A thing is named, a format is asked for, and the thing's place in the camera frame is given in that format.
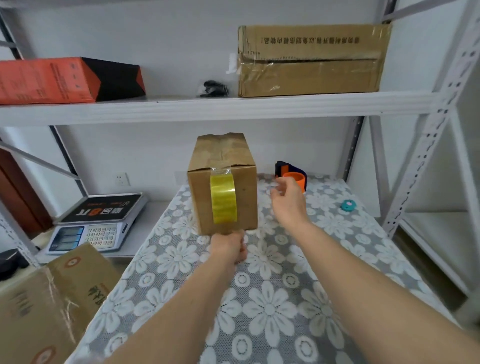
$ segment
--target yellow tape roll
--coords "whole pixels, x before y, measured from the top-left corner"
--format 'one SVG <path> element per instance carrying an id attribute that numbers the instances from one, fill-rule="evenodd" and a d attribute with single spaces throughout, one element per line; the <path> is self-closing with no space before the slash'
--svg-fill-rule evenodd
<path id="1" fill-rule="evenodd" d="M 237 221 L 237 197 L 233 174 L 214 174 L 210 176 L 210 193 L 212 195 L 213 222 Z"/>

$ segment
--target person's left arm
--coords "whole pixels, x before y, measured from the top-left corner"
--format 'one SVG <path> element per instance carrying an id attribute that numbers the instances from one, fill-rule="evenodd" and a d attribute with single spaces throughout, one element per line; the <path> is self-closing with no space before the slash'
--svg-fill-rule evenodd
<path id="1" fill-rule="evenodd" d="M 105 363 L 196 363 L 235 264 L 247 257 L 243 234 L 214 235 L 207 261 Z"/>

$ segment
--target person's right arm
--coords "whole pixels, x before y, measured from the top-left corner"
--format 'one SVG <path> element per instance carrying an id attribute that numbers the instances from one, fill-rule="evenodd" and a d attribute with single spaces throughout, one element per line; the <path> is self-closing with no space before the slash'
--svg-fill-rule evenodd
<path id="1" fill-rule="evenodd" d="M 277 181 L 271 191 L 277 220 L 297 241 L 369 363 L 480 363 L 478 342 L 315 226 L 293 178 Z"/>

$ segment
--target digital scale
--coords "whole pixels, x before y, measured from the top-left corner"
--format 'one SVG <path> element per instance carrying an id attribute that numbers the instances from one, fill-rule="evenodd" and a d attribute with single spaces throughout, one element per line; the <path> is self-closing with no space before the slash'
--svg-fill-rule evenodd
<path id="1" fill-rule="evenodd" d="M 86 243 L 100 252 L 120 249 L 146 203 L 143 193 L 83 197 L 55 221 L 46 254 L 60 255 Z"/>

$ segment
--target floral tablecloth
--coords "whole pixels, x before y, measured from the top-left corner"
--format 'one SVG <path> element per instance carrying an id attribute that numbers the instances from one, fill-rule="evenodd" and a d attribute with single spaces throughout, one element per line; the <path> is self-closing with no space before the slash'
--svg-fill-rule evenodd
<path id="1" fill-rule="evenodd" d="M 272 186 L 271 176 L 259 176 L 258 229 L 245 234 L 247 260 L 223 295 L 200 363 L 365 363 L 302 250 L 276 221 Z M 354 211 L 340 209 L 346 199 L 357 203 Z M 312 176 L 306 201 L 312 221 L 345 249 L 451 319 L 345 182 Z M 207 260 L 209 243 L 197 235 L 190 190 L 182 186 L 72 358 L 110 356 Z"/>

